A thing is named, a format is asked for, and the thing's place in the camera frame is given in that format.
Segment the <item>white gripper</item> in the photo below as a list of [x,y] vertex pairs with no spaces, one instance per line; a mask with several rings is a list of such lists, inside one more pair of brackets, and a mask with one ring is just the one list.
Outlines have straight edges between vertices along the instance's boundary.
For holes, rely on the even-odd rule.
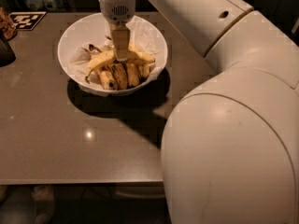
[[130,30],[126,24],[135,15],[135,0],[99,0],[101,13],[111,30],[115,57],[126,61],[130,42]]

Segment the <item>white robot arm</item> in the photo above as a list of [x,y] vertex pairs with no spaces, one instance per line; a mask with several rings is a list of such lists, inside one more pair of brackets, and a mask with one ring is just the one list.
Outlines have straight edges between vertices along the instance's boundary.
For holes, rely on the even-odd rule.
[[[149,0],[216,70],[164,126],[172,224],[298,224],[299,49],[242,0]],[[129,21],[99,0],[118,31]]]

